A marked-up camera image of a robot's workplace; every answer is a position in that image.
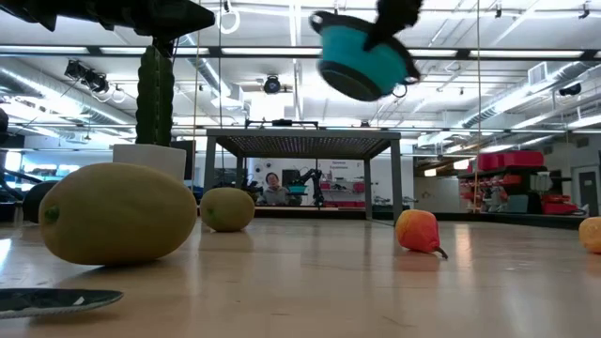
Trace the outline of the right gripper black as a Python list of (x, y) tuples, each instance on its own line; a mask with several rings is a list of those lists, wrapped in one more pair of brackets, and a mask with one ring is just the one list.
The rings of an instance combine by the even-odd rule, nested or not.
[(424, 0), (378, 0), (377, 22), (369, 30), (362, 49), (369, 52), (406, 26), (416, 24), (423, 2)]

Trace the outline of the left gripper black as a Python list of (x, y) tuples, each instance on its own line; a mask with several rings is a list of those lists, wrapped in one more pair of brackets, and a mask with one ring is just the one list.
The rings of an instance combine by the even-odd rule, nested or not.
[(0, 0), (0, 10), (53, 32), (59, 16), (132, 28), (139, 36), (173, 40), (215, 24), (215, 14), (192, 0)]

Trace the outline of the teal colander bowl black rim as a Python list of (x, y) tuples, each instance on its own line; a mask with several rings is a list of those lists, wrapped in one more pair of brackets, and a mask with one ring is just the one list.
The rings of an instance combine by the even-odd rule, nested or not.
[(345, 96), (377, 101), (391, 95), (398, 85), (419, 82), (421, 73), (397, 38), (388, 37), (368, 52), (363, 49), (372, 23), (320, 10), (312, 13), (309, 24), (321, 37), (317, 70), (330, 87)]

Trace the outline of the orange-red pear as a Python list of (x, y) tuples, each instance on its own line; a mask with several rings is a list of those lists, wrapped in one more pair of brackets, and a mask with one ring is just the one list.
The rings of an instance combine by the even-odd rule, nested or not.
[(438, 220), (429, 211), (404, 210), (395, 223), (395, 236), (405, 249), (427, 254), (439, 253), (443, 259), (449, 258), (440, 247)]

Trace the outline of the large yellow mango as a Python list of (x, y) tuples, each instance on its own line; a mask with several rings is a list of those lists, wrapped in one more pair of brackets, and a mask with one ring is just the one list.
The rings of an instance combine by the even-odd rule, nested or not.
[(196, 223), (183, 182), (126, 163), (87, 165), (56, 183), (39, 206), (47, 249), (79, 265), (152, 261), (175, 251)]

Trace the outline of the dark avocado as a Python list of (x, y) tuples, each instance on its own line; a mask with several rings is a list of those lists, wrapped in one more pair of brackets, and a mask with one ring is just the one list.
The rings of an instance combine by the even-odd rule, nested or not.
[(31, 188), (23, 199), (23, 217), (31, 222), (39, 222), (39, 207), (44, 196), (57, 184), (56, 180), (43, 181)]

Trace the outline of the orange fruit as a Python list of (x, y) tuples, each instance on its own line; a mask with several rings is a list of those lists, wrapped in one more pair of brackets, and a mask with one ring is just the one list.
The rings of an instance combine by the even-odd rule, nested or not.
[(601, 254), (601, 217), (590, 217), (578, 227), (580, 244), (590, 253)]

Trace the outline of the green cactus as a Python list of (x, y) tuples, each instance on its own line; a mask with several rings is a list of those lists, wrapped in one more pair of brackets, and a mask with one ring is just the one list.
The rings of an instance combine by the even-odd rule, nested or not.
[(136, 144), (170, 146), (175, 76), (173, 63), (148, 46), (138, 69)]

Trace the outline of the black ceiling spotlight cluster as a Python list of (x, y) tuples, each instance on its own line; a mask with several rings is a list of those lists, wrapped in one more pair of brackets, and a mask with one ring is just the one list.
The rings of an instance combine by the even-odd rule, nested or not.
[(64, 75), (75, 83), (85, 85), (93, 93), (106, 93), (110, 88), (104, 73), (99, 73), (78, 60), (68, 62)]

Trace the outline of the grey perforated metal riser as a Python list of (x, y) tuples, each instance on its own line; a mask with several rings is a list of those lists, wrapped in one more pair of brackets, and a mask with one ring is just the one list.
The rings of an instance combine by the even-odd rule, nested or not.
[(372, 218), (371, 160), (386, 149), (391, 150), (393, 218), (403, 212), (401, 154), (398, 132), (362, 130), (301, 129), (209, 129), (206, 133), (204, 189), (215, 185), (216, 147), (236, 157), (239, 187), (244, 179), (242, 166), (247, 158), (354, 160), (363, 162), (366, 185), (365, 213)]

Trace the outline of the white plant pot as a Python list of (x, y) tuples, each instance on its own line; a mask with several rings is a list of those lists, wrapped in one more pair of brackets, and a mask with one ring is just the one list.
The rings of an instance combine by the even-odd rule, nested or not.
[(184, 181), (187, 153), (183, 149), (155, 145), (114, 145), (113, 162), (142, 165)]

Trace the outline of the black storage rack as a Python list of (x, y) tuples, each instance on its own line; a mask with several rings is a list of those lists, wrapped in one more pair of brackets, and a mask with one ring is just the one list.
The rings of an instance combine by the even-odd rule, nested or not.
[(563, 184), (571, 179), (559, 170), (542, 167), (505, 167), (479, 172), (477, 158), (458, 176), (459, 196), (470, 213), (510, 213), (583, 216)]

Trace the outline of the person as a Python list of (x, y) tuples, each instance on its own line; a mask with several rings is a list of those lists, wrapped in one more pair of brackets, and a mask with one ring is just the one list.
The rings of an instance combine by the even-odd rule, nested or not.
[(271, 172), (266, 175), (267, 187), (257, 199), (259, 206), (288, 206), (290, 203), (289, 190), (285, 188), (279, 177)]

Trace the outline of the grey door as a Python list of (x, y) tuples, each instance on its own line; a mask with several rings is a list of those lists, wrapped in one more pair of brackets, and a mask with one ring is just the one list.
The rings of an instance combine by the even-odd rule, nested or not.
[(590, 216), (599, 215), (598, 191), (595, 171), (578, 174), (578, 191), (580, 203), (588, 210)]

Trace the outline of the black plate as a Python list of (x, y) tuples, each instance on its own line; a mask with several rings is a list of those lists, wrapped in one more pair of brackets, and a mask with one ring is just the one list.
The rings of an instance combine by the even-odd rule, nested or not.
[(115, 303), (123, 297), (123, 292), (115, 290), (5, 288), (0, 289), (0, 319), (89, 311)]

